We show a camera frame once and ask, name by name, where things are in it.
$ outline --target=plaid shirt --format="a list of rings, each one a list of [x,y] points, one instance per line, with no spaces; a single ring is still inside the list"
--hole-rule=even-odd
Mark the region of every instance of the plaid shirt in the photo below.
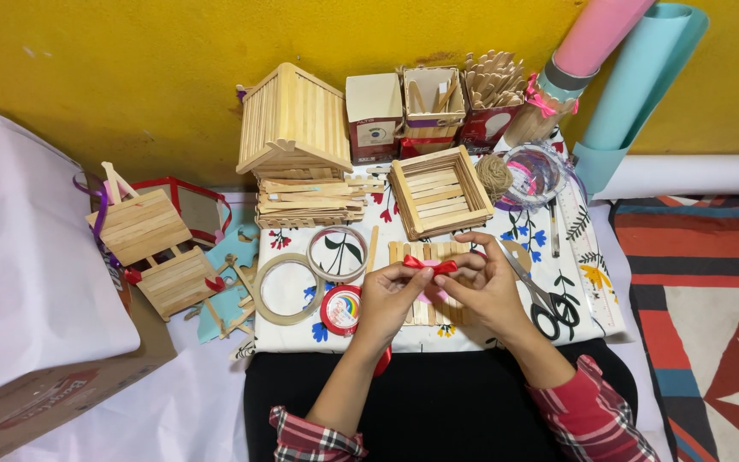
[[[631,422],[629,404],[601,377],[594,360],[582,355],[577,373],[558,387],[527,386],[563,452],[579,462],[659,462],[654,450]],[[291,415],[284,406],[270,411],[278,429],[278,462],[357,462],[368,451],[363,438],[352,438]]]

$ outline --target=ruler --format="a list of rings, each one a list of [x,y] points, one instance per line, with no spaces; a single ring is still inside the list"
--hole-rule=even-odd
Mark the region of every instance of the ruler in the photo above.
[[[597,237],[593,237],[594,242],[590,240],[589,211],[572,178],[558,194],[558,205],[565,228],[560,233],[561,252],[565,252],[564,246],[571,248],[595,328],[600,328],[605,333],[610,327],[614,328],[619,324],[622,329],[623,319],[618,304],[615,302],[614,292],[606,284],[609,275],[606,273],[606,265],[603,263],[603,256],[598,248]],[[592,280],[586,276],[586,270],[580,268],[581,266],[597,267],[607,279],[602,280],[601,284],[593,284]]]

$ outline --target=black pants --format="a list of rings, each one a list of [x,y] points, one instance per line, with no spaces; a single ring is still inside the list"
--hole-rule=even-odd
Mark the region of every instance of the black pants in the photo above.
[[[629,369],[603,340],[559,348],[570,362],[589,354],[637,415]],[[283,404],[303,417],[340,354],[268,353],[253,357],[244,385],[250,461],[272,460],[276,432],[269,410]],[[369,388],[358,431],[372,460],[565,460],[505,350],[395,353]]]

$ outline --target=purple ribbon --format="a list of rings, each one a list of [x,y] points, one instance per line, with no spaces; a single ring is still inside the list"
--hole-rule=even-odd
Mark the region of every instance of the purple ribbon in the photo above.
[[[82,186],[77,180],[76,175],[73,175],[73,186],[79,191],[99,197],[101,203],[98,205],[98,214],[96,215],[96,222],[93,224],[93,238],[96,240],[96,245],[101,243],[102,226],[104,226],[104,217],[108,214],[108,190],[104,188],[101,178],[95,176],[93,173],[80,172],[85,174],[85,178],[98,184],[98,190],[89,189],[87,186]]]

